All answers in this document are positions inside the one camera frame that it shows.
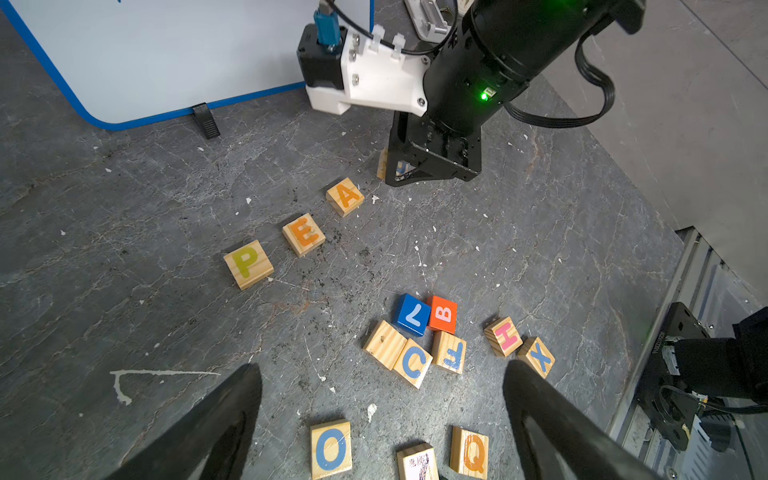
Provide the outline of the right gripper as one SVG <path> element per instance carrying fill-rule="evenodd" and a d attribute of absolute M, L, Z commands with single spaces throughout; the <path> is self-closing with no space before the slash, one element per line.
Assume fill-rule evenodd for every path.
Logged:
<path fill-rule="evenodd" d="M 451 179 L 468 182 L 481 170 L 480 131 L 462 136 L 442 129 L 427 116 L 394 113 L 384 167 L 387 185 Z"/>

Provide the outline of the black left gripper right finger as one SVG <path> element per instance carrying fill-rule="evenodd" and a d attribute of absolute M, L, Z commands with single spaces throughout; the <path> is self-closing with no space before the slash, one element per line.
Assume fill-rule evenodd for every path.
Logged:
<path fill-rule="evenodd" d="M 507 363 L 503 396 L 526 479 L 656 479 L 527 364 Z"/>

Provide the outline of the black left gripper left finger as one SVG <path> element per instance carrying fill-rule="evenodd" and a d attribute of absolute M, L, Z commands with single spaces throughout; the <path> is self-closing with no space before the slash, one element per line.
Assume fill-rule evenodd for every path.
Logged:
<path fill-rule="evenodd" d="M 239 479 L 252 445 L 262 399 L 256 363 L 238 368 L 184 417 L 110 479 Z"/>

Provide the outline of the wooden block blue R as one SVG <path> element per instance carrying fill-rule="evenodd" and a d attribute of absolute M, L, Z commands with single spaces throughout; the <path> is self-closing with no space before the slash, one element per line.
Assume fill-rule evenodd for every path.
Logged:
<path fill-rule="evenodd" d="M 380 152 L 379 160 L 378 160 L 378 166 L 377 166 L 377 177 L 385 181 L 387 176 L 387 167 L 388 167 L 388 149 L 385 148 Z M 399 161 L 397 163 L 397 167 L 395 168 L 395 177 L 400 178 L 403 176 L 407 176 L 414 167 L 405 161 Z"/>

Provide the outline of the wooden block orange A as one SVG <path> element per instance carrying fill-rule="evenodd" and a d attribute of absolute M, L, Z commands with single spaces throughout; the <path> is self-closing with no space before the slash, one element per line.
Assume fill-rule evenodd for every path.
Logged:
<path fill-rule="evenodd" d="M 362 205 L 365 197 L 349 178 L 345 178 L 326 191 L 326 199 L 341 217 L 346 217 Z"/>

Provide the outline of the wooden block orange E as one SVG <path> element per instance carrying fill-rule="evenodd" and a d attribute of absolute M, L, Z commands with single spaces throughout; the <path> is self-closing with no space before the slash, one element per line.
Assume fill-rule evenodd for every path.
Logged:
<path fill-rule="evenodd" d="M 304 257 L 326 240 L 309 213 L 283 226 L 282 233 L 298 257 Z"/>

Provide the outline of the wooden block green P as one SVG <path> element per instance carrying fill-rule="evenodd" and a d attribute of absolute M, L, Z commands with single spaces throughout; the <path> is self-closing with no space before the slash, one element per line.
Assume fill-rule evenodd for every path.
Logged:
<path fill-rule="evenodd" d="M 226 254 L 224 260 L 241 290 L 274 273 L 274 267 L 258 240 Z"/>

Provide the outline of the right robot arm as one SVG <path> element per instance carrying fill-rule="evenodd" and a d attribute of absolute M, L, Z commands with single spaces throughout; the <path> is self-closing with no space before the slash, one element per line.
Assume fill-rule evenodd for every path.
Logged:
<path fill-rule="evenodd" d="M 638 32 L 645 10 L 645 2 L 632 0 L 474 2 L 423 76 L 426 113 L 394 116 L 381 163 L 386 184 L 475 178 L 482 169 L 481 127 L 501 109 L 550 129 L 586 126 L 606 115 L 615 85 L 587 60 L 583 44 L 611 23 Z M 514 107 L 513 100 L 569 47 L 581 76 L 602 90 L 601 110 L 552 118 Z"/>

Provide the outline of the wooden block orange picture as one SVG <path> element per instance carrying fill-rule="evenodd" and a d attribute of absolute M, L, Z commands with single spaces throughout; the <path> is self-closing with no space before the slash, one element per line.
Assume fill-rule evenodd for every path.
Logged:
<path fill-rule="evenodd" d="M 452 427 L 450 468 L 477 479 L 489 474 L 489 437 L 460 426 Z"/>

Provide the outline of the wooden block blue X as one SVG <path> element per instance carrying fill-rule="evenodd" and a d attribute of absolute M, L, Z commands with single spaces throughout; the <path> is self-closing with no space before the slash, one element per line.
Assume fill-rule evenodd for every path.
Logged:
<path fill-rule="evenodd" d="M 543 379 L 546 379 L 551 373 L 556 362 L 555 357 L 540 337 L 527 338 L 517 351 L 517 358 L 536 371 Z"/>

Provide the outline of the wooden block pink H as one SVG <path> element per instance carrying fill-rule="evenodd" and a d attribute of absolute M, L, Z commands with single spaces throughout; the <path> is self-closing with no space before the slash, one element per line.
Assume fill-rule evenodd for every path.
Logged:
<path fill-rule="evenodd" d="M 507 358 L 523 345 L 523 339 L 510 317 L 497 319 L 484 329 L 496 356 Z"/>

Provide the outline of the wooden block blue O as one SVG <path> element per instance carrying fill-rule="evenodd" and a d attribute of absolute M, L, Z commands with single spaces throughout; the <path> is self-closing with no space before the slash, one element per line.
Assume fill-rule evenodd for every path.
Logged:
<path fill-rule="evenodd" d="M 313 425 L 310 434 L 312 479 L 322 479 L 352 469 L 349 421 L 337 420 Z"/>

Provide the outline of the wooden block purple 7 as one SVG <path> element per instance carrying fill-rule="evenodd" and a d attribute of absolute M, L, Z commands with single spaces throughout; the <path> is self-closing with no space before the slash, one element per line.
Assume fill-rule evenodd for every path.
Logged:
<path fill-rule="evenodd" d="M 434 447 L 421 443 L 396 454 L 400 480 L 439 480 Z"/>

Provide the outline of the wooden block blue F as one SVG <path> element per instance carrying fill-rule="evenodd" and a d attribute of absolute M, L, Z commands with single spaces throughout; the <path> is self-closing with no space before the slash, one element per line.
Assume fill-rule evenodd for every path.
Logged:
<path fill-rule="evenodd" d="M 432 363 L 461 375 L 464 371 L 467 343 L 445 331 L 436 331 L 433 337 Z"/>

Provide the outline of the blue block white 7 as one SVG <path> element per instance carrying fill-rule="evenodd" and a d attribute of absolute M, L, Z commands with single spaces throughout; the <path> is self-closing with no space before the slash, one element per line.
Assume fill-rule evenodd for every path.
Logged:
<path fill-rule="evenodd" d="M 430 320 L 431 307 L 410 294 L 397 302 L 394 325 L 416 337 L 423 337 Z"/>

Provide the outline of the wooden block blue C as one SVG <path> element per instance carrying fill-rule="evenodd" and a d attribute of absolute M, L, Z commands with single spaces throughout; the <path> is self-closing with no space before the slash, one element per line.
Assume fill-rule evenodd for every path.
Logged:
<path fill-rule="evenodd" d="M 413 339 L 408 339 L 400 352 L 393 370 L 414 388 L 419 389 L 433 357 Z"/>

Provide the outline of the red block white B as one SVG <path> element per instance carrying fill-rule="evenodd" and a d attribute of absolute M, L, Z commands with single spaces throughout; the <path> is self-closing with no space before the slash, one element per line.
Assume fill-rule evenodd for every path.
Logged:
<path fill-rule="evenodd" d="M 458 305 L 437 295 L 432 295 L 427 304 L 430 306 L 428 328 L 454 335 L 457 328 Z"/>

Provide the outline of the plain wooden block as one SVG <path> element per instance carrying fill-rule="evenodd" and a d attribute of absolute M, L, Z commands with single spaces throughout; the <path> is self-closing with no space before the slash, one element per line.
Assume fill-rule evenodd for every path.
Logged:
<path fill-rule="evenodd" d="M 391 371 L 406 343 L 405 336 L 388 321 L 382 320 L 368 337 L 364 350 Z"/>

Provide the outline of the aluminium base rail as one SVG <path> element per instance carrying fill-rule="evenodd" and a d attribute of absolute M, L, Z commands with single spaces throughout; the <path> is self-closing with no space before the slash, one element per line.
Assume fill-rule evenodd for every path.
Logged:
<path fill-rule="evenodd" d="M 767 307 L 693 227 L 610 435 L 663 479 L 767 476 Z"/>

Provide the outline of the whiteboard with blue frame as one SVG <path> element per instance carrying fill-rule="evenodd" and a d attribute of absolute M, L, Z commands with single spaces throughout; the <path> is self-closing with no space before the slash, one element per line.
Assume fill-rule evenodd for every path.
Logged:
<path fill-rule="evenodd" d="M 292 1 L 4 1 L 1 9 L 75 111 L 119 131 L 300 88 Z"/>

